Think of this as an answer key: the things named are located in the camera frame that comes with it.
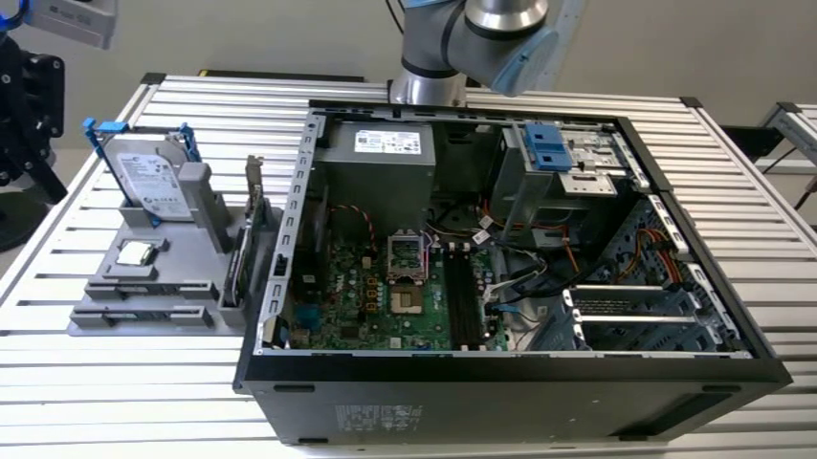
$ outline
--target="red wire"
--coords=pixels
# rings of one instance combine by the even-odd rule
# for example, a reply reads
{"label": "red wire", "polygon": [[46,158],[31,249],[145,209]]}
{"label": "red wire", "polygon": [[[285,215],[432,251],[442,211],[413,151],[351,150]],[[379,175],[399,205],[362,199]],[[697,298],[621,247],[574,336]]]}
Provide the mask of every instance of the red wire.
{"label": "red wire", "polygon": [[375,237],[374,237],[374,225],[371,224],[371,219],[369,218],[369,214],[363,212],[358,206],[334,206],[331,211],[335,212],[339,208],[343,210],[355,210],[358,213],[361,213],[361,215],[363,216],[363,219],[366,220],[366,224],[369,225],[369,243],[371,244],[371,249],[374,251],[378,251],[378,245],[377,245]]}
{"label": "red wire", "polygon": [[[494,217],[492,217],[490,215],[490,211],[488,209],[488,200],[482,200],[482,213],[485,213],[485,215],[488,215],[490,217],[492,220],[494,220]],[[504,222],[500,222],[497,220],[494,220],[494,223],[501,227],[505,228],[506,225]],[[522,228],[525,225],[522,224],[517,224],[514,225],[514,228]],[[570,248],[570,229],[568,225],[558,225],[556,227],[549,227],[546,225],[532,225],[533,228],[537,228],[538,230],[561,230],[562,231],[562,239],[565,239],[565,251],[568,252],[568,257],[570,259],[570,264],[573,265],[573,270],[578,273],[578,263],[576,263],[576,257],[573,256],[573,249]]]}
{"label": "red wire", "polygon": [[[648,233],[653,236],[653,242],[656,242],[656,240],[665,240],[664,235],[657,229],[648,229]],[[669,253],[666,251],[657,252],[658,256],[661,257],[661,260],[664,261],[664,266],[666,268],[666,273],[669,275],[670,280],[673,282],[681,282],[684,280],[681,277],[681,271],[679,271],[679,267],[676,266],[676,263],[673,262]]]}

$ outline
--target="white wall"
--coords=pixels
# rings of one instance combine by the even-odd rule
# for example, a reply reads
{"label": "white wall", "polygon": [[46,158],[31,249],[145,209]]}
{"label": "white wall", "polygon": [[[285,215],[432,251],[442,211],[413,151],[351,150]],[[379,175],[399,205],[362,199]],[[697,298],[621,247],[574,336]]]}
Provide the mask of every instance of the white wall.
{"label": "white wall", "polygon": [[[16,0],[0,0],[8,13]],[[67,137],[82,121],[115,117],[146,72],[201,69],[351,75],[386,80],[399,70],[401,35],[379,0],[120,0],[111,51],[23,27],[14,37],[68,66]]]}
{"label": "white wall", "polygon": [[697,96],[744,124],[780,100],[817,102],[817,1],[588,2],[560,91]]}
{"label": "white wall", "polygon": [[[0,7],[16,0],[0,0]],[[401,37],[381,0],[120,0],[114,50],[15,33],[68,62],[68,138],[111,118],[146,72],[203,68],[394,77]],[[721,122],[817,101],[817,1],[588,0],[558,91],[697,96]]]}

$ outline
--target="case label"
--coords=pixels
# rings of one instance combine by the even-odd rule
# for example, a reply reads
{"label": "case label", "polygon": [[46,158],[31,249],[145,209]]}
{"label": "case label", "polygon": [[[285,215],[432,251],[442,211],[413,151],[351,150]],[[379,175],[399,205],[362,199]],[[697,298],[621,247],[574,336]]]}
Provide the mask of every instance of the case label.
{"label": "case label", "polygon": [[421,404],[338,404],[337,426],[345,432],[408,432],[418,429]]}
{"label": "case label", "polygon": [[116,155],[132,198],[159,218],[191,218],[189,202],[170,161],[158,155],[122,153]]}
{"label": "case label", "polygon": [[421,133],[394,131],[358,131],[357,153],[387,153],[393,155],[421,155]]}

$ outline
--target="blue latch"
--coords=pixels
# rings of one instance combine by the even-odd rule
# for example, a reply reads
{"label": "blue latch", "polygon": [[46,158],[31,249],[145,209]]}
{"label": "blue latch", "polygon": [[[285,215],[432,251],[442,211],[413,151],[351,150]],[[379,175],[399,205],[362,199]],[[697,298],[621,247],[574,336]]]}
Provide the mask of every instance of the blue latch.
{"label": "blue latch", "polygon": [[295,306],[295,320],[311,332],[321,330],[321,306],[317,304],[299,304]]}
{"label": "blue latch", "polygon": [[538,170],[568,172],[573,169],[573,158],[556,124],[525,124],[525,145]]}
{"label": "blue latch", "polygon": [[119,121],[103,121],[98,127],[98,132],[103,134],[124,134],[128,131],[131,131],[128,124]]}

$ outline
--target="motherboard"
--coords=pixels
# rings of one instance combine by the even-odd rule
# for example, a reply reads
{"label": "motherboard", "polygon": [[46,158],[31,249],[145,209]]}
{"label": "motherboard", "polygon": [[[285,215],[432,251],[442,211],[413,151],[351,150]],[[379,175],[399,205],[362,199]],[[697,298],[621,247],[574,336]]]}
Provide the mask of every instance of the motherboard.
{"label": "motherboard", "polygon": [[[335,242],[321,304],[297,306],[291,345],[309,349],[417,350],[461,349],[454,337],[462,329],[453,316],[448,284],[448,250],[390,241],[374,251],[369,245]],[[494,282],[488,251],[458,253],[468,260],[473,283],[468,307],[478,317],[478,348],[508,350],[502,320],[486,317],[481,306],[485,285]],[[414,277],[395,273],[417,273]]]}

